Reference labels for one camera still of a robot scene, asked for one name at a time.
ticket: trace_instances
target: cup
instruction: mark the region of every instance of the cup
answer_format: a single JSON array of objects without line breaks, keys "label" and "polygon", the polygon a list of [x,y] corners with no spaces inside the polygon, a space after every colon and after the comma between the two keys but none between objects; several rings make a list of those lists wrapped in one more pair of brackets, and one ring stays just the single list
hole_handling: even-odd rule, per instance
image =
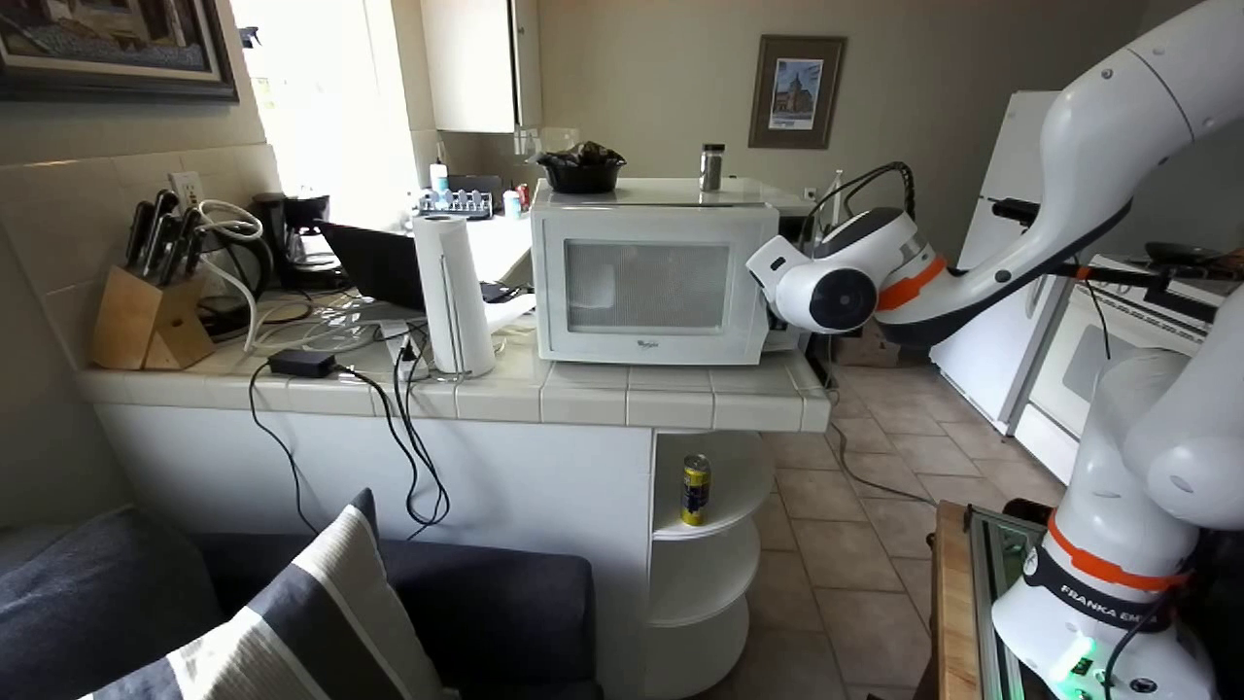
[{"label": "cup", "polygon": [[505,207],[505,216],[520,216],[520,197],[519,197],[519,192],[505,192],[505,194],[503,194],[503,207]]}]

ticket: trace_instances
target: gray couch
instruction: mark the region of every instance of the gray couch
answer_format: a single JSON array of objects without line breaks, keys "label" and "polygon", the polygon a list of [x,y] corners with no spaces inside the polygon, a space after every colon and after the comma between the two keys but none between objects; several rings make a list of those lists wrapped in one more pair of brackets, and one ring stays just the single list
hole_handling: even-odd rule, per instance
[{"label": "gray couch", "polygon": [[[310,536],[184,536],[137,510],[0,529],[0,697],[83,697],[245,608]],[[586,700],[593,566],[576,556],[383,544],[445,684]]]}]

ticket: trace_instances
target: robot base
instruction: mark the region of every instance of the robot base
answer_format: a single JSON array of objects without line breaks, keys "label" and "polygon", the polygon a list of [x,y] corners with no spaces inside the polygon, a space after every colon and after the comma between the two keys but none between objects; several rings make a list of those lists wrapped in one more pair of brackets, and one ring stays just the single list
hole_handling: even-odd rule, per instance
[{"label": "robot base", "polygon": [[992,608],[1006,649],[1066,700],[1212,700],[1212,670],[1191,628],[1128,634],[1066,608],[1045,586],[1018,579]]}]

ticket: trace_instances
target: cabinet door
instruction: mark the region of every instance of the cabinet door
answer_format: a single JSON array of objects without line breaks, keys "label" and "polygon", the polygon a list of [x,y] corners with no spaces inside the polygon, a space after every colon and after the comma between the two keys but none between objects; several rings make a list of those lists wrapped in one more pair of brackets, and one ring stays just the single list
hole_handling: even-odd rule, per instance
[{"label": "cabinet door", "polygon": [[538,0],[511,0],[511,40],[514,40],[514,114],[519,127],[542,124],[542,22]]},{"label": "cabinet door", "polygon": [[419,6],[436,127],[514,131],[511,2],[423,0]]}]

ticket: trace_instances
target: framed picture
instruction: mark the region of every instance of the framed picture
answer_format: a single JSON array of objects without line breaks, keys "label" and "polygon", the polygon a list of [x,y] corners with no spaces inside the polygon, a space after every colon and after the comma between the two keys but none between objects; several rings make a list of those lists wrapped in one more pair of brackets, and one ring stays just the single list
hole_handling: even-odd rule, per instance
[{"label": "framed picture", "polygon": [[239,101],[219,0],[0,0],[0,97]]},{"label": "framed picture", "polygon": [[761,36],[748,144],[828,149],[845,59],[845,36]]}]

